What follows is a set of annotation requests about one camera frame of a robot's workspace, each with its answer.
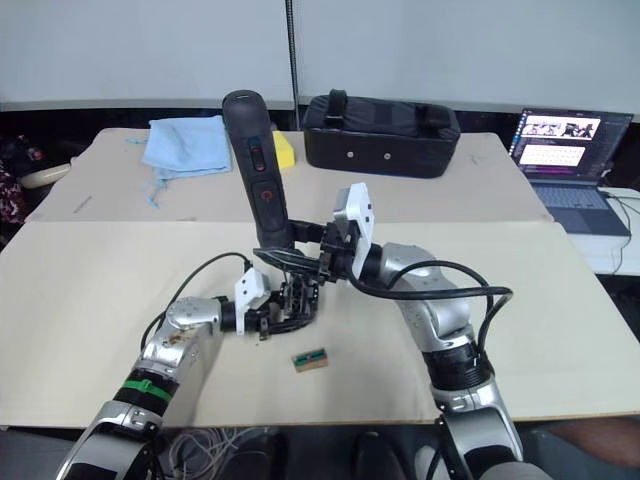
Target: green cable tie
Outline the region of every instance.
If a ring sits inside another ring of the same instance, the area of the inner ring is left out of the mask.
[[[155,387],[151,380],[127,380],[122,385],[122,388],[130,388],[131,390],[138,390],[142,393],[148,393],[149,395],[154,395],[158,398],[161,398],[167,403],[171,401],[171,394],[162,390],[161,388]]]

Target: handheld controller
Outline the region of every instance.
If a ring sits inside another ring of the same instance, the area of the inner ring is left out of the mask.
[[[222,116],[249,197],[260,246],[293,246],[271,120],[264,100],[250,90],[231,92],[222,102]]]

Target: laptop keyboard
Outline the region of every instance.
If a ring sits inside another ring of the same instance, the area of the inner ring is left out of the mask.
[[[542,203],[550,208],[580,208],[607,210],[607,204],[598,192],[584,188],[534,186]]]

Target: laptop screen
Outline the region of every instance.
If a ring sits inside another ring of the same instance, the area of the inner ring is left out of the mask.
[[[597,183],[632,116],[525,109],[509,155],[531,180]]]

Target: white wall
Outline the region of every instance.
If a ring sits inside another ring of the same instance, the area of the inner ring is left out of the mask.
[[[0,108],[293,105],[281,0],[0,0]]]
[[[640,113],[639,0],[296,0],[303,100]]]

